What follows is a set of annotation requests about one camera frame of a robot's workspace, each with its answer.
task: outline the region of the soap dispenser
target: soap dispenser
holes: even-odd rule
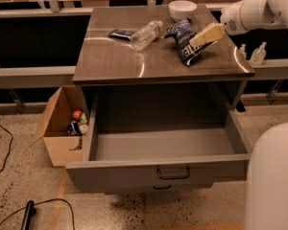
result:
[[[247,58],[246,46],[247,46],[246,44],[242,43],[239,49],[244,58]]]
[[[265,47],[267,45],[267,42],[262,42],[259,48],[256,48],[252,52],[252,56],[250,58],[250,62],[255,65],[261,65],[267,52],[265,50]]]

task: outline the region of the cardboard box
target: cardboard box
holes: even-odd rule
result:
[[[80,137],[67,136],[73,110],[83,110],[76,87],[63,86],[49,99],[33,138],[33,143],[43,139],[55,167],[83,160],[83,149],[72,150],[78,146]]]

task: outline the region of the tabletop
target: tabletop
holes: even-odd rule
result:
[[[94,8],[73,77],[74,84],[112,85],[182,81],[236,81],[254,75],[249,63],[225,34],[207,47],[191,66],[180,60],[174,38],[157,39],[136,52],[130,42],[110,38],[113,29],[136,31],[152,20],[165,29],[175,23],[167,6]],[[205,5],[198,5],[191,26],[200,32],[216,22]]]

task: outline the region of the white bowl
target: white bowl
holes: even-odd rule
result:
[[[184,18],[191,19],[195,9],[198,6],[190,1],[174,1],[169,4],[169,10],[172,18],[175,21],[183,20]]]

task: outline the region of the black stand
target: black stand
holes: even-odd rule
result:
[[[22,220],[21,230],[29,230],[31,217],[36,213],[35,203],[33,201],[29,201],[27,203],[25,215]]]

